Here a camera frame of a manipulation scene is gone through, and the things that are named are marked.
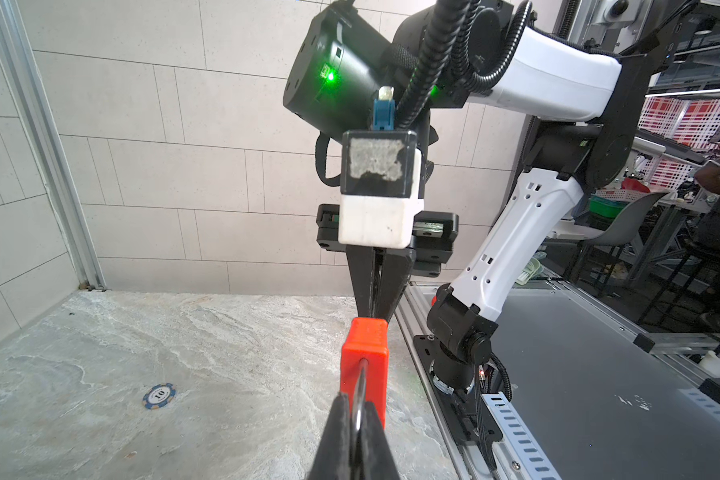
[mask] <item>gray metal panel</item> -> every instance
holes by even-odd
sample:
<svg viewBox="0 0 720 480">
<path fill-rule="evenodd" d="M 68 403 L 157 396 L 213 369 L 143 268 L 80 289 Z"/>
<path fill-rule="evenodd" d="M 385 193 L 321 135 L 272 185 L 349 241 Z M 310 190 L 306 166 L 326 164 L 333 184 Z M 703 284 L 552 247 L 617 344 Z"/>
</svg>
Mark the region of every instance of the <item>gray metal panel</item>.
<svg viewBox="0 0 720 480">
<path fill-rule="evenodd" d="M 617 320 L 572 291 L 512 289 L 498 322 L 512 405 L 562 478 L 720 478 L 720 422 Z"/>
</svg>

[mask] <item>green basket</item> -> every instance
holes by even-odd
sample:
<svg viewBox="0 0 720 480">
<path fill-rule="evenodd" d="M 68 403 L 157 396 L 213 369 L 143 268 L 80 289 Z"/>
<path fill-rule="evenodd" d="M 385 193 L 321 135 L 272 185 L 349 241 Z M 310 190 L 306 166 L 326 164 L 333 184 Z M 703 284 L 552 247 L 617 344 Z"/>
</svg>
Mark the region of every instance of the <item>green basket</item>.
<svg viewBox="0 0 720 480">
<path fill-rule="evenodd" d="M 624 210 L 625 206 L 627 206 L 627 202 L 607 200 L 596 195 L 590 198 L 590 212 L 605 218 L 616 218 L 619 212 Z"/>
</svg>

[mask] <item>red block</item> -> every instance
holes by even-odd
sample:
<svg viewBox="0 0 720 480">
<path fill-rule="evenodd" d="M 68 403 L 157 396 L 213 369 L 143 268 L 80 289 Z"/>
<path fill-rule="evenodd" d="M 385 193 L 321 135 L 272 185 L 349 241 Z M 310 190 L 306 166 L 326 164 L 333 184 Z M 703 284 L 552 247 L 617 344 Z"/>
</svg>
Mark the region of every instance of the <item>red block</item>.
<svg viewBox="0 0 720 480">
<path fill-rule="evenodd" d="M 382 427 L 387 411 L 387 327 L 387 322 L 382 319 L 356 318 L 352 321 L 352 327 L 342 347 L 342 379 L 339 387 L 339 390 L 349 396 L 349 407 L 352 408 L 355 383 L 360 375 L 360 360 L 368 360 L 365 371 L 365 401 L 373 402 L 378 417 L 382 420 Z"/>
</svg>

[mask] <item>poker chip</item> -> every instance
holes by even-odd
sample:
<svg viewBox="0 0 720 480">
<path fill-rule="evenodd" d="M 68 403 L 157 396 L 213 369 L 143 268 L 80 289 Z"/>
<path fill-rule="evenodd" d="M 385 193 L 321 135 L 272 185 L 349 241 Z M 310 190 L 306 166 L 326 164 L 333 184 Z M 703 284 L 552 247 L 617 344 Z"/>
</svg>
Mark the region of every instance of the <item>poker chip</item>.
<svg viewBox="0 0 720 480">
<path fill-rule="evenodd" d="M 149 410 L 154 410 L 168 405 L 174 396 L 176 396 L 176 389 L 173 388 L 173 384 L 163 383 L 152 387 L 141 399 L 141 404 Z"/>
</svg>

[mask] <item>tile wall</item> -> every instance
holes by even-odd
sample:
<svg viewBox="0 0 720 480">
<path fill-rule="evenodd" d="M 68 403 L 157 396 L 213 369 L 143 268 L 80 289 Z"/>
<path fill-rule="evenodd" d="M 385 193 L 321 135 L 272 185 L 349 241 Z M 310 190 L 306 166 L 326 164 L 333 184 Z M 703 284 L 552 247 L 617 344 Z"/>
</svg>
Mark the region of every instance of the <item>tile wall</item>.
<svg viewBox="0 0 720 480">
<path fill-rule="evenodd" d="M 0 69 L 0 341 L 78 286 Z"/>
<path fill-rule="evenodd" d="M 355 6 L 391 40 L 432 3 Z M 554 24 L 560 0 L 540 3 L 541 24 Z M 315 173 L 318 132 L 282 106 L 291 62 L 327 1 L 19 5 L 108 287 L 352 292 L 346 257 L 316 243 L 317 206 L 338 202 Z M 426 209 L 462 223 L 446 280 L 500 212 L 523 121 L 477 104 L 432 113 L 441 139 Z"/>
</svg>

